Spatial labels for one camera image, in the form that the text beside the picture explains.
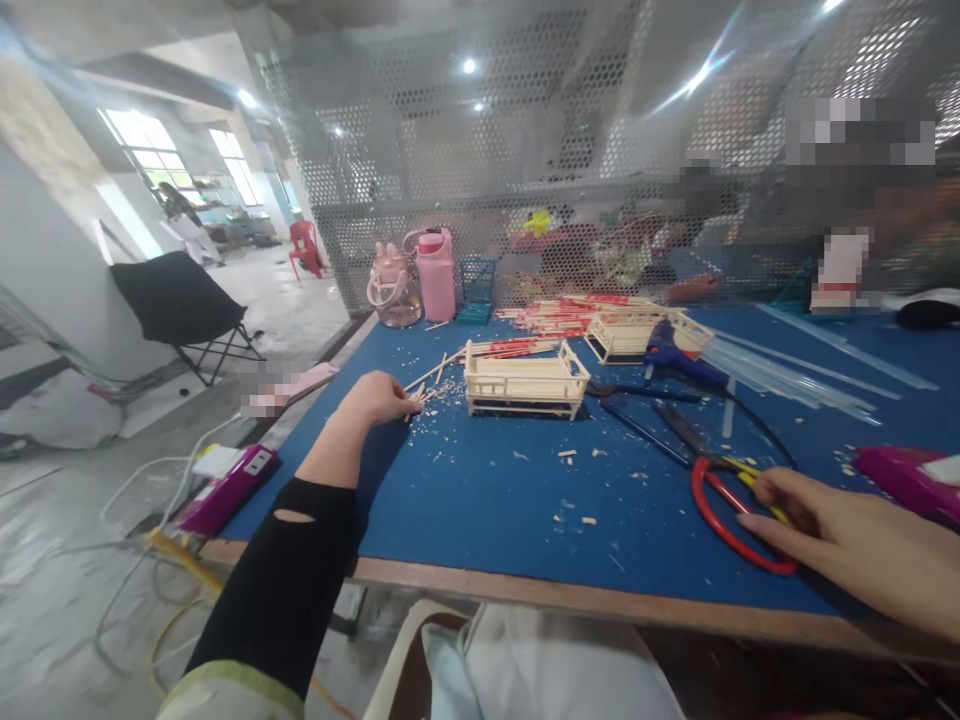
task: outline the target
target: black sleeve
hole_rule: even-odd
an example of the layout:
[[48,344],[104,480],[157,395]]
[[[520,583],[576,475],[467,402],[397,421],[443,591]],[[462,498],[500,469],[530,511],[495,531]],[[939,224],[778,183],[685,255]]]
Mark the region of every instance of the black sleeve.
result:
[[[306,698],[353,554],[356,492],[294,478],[240,557],[184,674],[236,660]],[[313,522],[277,520],[293,510]]]

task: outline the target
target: wooden table edge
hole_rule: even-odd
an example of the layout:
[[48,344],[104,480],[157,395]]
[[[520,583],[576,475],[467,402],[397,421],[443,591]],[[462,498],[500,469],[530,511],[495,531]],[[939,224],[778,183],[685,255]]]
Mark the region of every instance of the wooden table edge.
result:
[[[246,542],[211,540],[209,562],[234,565]],[[390,585],[472,600],[522,604],[637,625],[669,625],[718,635],[864,656],[960,666],[960,645],[894,622],[857,622],[789,610],[766,610],[643,595],[476,570],[358,558],[347,576],[362,585]]]

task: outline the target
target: bottle handle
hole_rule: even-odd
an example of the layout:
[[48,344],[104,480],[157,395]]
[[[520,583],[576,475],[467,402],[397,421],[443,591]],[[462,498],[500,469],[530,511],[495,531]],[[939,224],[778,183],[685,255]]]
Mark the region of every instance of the bottle handle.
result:
[[373,299],[373,280],[375,273],[373,270],[370,271],[370,282],[367,283],[367,300],[370,301],[370,304],[373,305],[377,310],[380,308],[391,305],[397,301],[397,298],[400,297],[400,294],[407,289],[407,271],[401,270],[400,275],[397,276],[397,283],[393,286],[393,292],[390,293],[390,297],[381,302],[377,302]]
[[400,243],[400,247],[407,255],[413,255],[413,250],[407,250],[407,240],[412,238],[414,235],[419,235],[423,230],[412,230],[403,236],[403,242]]

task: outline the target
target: black chair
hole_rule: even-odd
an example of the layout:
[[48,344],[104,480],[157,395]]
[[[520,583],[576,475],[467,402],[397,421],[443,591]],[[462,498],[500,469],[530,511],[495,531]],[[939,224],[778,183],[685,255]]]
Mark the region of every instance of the black chair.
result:
[[[140,321],[144,339],[172,345],[207,387],[213,385],[227,357],[263,360],[243,326],[247,308],[234,302],[185,252],[168,253],[142,263],[113,265],[110,273]],[[220,338],[227,333],[230,337],[223,342]],[[238,333],[246,347],[234,344]],[[229,352],[232,348],[252,351],[256,357],[236,355]],[[200,351],[200,359],[194,362],[184,350]],[[200,366],[208,353],[220,355],[220,360],[210,378],[205,379]]]

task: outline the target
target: miniature wooden bed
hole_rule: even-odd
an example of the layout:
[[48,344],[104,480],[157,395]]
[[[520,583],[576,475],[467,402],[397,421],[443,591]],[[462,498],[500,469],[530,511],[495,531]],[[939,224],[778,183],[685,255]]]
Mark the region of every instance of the miniature wooden bed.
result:
[[681,311],[651,305],[630,313],[597,313],[587,328],[587,345],[601,365],[635,365],[643,362],[653,328],[668,319],[675,329],[674,342],[691,357],[696,357],[715,337],[715,333]]
[[492,410],[569,415],[570,420],[590,381],[590,373],[566,340],[556,357],[515,359],[476,357],[468,341],[463,377],[471,415]]

